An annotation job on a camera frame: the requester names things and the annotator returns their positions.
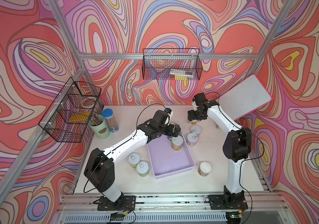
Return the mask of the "white lid can back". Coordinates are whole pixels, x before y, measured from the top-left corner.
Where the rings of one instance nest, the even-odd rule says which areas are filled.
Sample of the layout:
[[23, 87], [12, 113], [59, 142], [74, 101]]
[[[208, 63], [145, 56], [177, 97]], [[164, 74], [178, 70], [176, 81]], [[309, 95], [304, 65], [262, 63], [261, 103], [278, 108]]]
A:
[[191, 125], [196, 125], [198, 123], [198, 120], [195, 120], [195, 119], [194, 120], [189, 120], [188, 123], [191, 124]]

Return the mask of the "purple plastic basket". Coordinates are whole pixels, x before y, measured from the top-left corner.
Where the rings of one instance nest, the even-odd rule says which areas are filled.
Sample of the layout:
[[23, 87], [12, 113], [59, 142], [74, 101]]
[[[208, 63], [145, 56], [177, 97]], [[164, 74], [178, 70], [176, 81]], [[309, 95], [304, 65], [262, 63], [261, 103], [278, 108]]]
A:
[[183, 144], [180, 150], [172, 148], [172, 142], [168, 140], [166, 135], [162, 135], [146, 145], [153, 175], [156, 179], [195, 168], [195, 162], [188, 148], [186, 138], [182, 134], [181, 136]]

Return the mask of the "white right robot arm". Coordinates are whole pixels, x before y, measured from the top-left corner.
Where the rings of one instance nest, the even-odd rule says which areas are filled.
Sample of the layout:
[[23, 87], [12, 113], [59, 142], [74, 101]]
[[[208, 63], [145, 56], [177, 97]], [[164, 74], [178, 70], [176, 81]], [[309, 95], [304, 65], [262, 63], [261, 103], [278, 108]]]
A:
[[193, 110], [187, 112], [189, 121], [201, 121], [207, 118], [227, 135], [223, 144], [223, 153], [228, 159], [227, 181], [224, 186], [223, 200], [227, 207], [244, 202], [242, 186], [243, 168], [251, 152], [252, 137], [248, 128], [235, 123], [221, 108], [216, 100], [208, 100], [205, 93], [198, 93], [192, 100]]

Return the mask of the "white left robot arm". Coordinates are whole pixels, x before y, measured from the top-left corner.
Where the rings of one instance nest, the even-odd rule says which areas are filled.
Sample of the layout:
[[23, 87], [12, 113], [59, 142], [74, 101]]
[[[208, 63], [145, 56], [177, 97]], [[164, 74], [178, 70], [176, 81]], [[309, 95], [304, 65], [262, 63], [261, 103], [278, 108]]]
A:
[[92, 150], [84, 170], [88, 182], [108, 201], [115, 203], [121, 199], [123, 193], [115, 185], [115, 165], [137, 148], [162, 135], [177, 137], [180, 126], [171, 123], [172, 116], [173, 111], [170, 108], [157, 110], [153, 118], [139, 124], [133, 133], [119, 143], [103, 150]]

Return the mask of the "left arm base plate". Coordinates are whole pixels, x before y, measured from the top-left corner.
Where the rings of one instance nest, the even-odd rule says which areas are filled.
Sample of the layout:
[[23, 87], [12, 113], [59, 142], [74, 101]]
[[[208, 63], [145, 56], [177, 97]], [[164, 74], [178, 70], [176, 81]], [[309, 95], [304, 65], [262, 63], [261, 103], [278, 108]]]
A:
[[134, 210], [136, 206], [136, 196], [120, 196], [120, 198], [111, 202], [105, 196], [101, 196], [93, 204], [97, 205], [98, 211], [129, 211]]

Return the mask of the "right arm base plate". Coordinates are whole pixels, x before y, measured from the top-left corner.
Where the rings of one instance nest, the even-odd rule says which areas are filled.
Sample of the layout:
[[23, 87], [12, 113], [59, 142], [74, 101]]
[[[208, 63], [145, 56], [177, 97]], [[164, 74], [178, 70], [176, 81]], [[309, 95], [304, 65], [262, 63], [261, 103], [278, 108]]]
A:
[[244, 191], [237, 194], [208, 195], [211, 210], [242, 210], [248, 209]]

